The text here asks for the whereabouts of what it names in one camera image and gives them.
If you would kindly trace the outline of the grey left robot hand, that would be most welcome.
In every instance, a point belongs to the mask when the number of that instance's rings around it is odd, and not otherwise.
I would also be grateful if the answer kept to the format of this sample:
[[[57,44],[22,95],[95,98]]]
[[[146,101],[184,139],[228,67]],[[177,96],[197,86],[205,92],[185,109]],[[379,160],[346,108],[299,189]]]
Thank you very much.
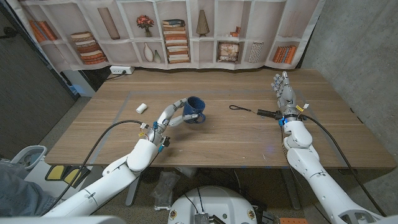
[[[188,115],[180,115],[178,117],[172,118],[174,113],[187,104],[188,98],[183,98],[178,100],[174,104],[168,105],[166,109],[162,112],[157,120],[157,126],[150,129],[148,133],[148,140],[154,143],[155,145],[159,145],[162,139],[162,133],[166,130],[167,126],[178,126],[184,121],[188,121],[189,119],[198,118],[198,113],[188,114]]]

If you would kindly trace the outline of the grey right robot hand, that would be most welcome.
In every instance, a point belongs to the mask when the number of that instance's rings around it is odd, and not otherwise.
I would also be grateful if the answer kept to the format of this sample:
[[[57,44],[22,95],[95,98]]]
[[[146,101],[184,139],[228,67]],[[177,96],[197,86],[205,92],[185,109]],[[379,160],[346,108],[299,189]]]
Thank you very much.
[[[276,92],[277,106],[283,116],[297,116],[296,96],[293,88],[290,86],[287,72],[283,71],[282,75],[276,74],[271,83],[272,89]]]

